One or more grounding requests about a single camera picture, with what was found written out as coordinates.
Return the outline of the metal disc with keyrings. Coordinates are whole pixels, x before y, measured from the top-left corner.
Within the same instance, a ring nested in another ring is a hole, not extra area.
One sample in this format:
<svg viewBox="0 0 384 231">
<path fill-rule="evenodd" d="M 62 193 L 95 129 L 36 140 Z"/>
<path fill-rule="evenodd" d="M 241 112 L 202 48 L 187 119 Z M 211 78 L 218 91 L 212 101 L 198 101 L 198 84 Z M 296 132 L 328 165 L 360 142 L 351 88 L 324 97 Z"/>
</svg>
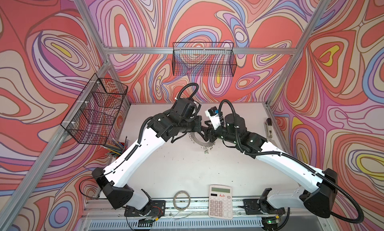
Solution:
<svg viewBox="0 0 384 231">
<path fill-rule="evenodd" d="M 204 151 L 211 150 L 215 145 L 215 142 L 205 141 L 198 133 L 189 133 L 189 137 L 193 144 L 198 145 Z"/>
</svg>

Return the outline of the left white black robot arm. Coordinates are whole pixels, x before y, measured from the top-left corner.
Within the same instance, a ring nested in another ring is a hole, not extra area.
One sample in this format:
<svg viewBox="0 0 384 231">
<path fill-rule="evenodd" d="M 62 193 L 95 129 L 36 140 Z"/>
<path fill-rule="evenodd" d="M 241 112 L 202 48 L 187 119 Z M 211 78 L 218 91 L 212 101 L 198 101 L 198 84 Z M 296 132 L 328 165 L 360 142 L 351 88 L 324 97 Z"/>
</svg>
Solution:
<svg viewBox="0 0 384 231">
<path fill-rule="evenodd" d="M 166 142 L 174 143 L 188 133 L 201 131 L 202 117 L 198 114 L 201 105 L 193 99 L 198 90 L 197 83 L 185 85 L 170 109 L 145 119 L 138 139 L 119 158 L 105 168 L 92 171 L 92 179 L 114 209 L 125 205 L 139 211 L 149 209 L 150 196 L 130 187 L 128 181 L 137 168 Z"/>
</svg>

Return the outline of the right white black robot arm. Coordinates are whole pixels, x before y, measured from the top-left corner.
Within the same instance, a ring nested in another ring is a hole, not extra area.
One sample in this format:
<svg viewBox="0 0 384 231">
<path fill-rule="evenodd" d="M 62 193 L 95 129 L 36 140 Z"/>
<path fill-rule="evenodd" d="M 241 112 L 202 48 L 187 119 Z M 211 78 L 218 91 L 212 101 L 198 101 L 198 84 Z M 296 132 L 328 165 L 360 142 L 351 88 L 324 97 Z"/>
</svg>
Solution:
<svg viewBox="0 0 384 231">
<path fill-rule="evenodd" d="M 279 170 L 298 183 L 295 190 L 273 191 L 265 189 L 259 199 L 260 208 L 301 208 L 327 219 L 337 218 L 341 221 L 360 224 L 364 212 L 358 202 L 338 185 L 338 174 L 332 169 L 321 170 L 298 160 L 282 151 L 265 137 L 247 130 L 245 120 L 235 111 L 228 100 L 220 102 L 205 112 L 209 120 L 204 129 L 204 139 L 214 142 L 217 139 L 230 149 L 264 162 Z M 333 212 L 337 194 L 343 195 L 357 211 L 357 217 L 347 218 Z"/>
</svg>

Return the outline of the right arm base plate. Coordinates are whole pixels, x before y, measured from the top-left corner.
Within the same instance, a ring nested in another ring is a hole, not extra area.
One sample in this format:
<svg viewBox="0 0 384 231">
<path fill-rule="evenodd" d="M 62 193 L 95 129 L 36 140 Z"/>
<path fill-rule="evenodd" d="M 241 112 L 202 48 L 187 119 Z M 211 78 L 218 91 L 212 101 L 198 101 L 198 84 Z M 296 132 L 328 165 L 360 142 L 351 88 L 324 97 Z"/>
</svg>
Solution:
<svg viewBox="0 0 384 231">
<path fill-rule="evenodd" d="M 284 208 L 276 209 L 267 201 L 259 201 L 259 199 L 244 199 L 243 209 L 247 215 L 284 215 Z"/>
</svg>

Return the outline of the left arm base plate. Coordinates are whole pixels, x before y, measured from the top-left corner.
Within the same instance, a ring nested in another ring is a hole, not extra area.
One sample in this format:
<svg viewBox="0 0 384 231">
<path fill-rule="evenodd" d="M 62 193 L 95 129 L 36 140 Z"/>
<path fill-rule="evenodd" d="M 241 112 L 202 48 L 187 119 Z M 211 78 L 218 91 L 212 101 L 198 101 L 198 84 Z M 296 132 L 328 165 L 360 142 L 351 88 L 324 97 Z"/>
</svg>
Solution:
<svg viewBox="0 0 384 231">
<path fill-rule="evenodd" d="M 165 208 L 165 200 L 152 200 L 141 210 L 137 210 L 134 207 L 126 206 L 124 216 L 160 218 L 164 216 Z"/>
</svg>

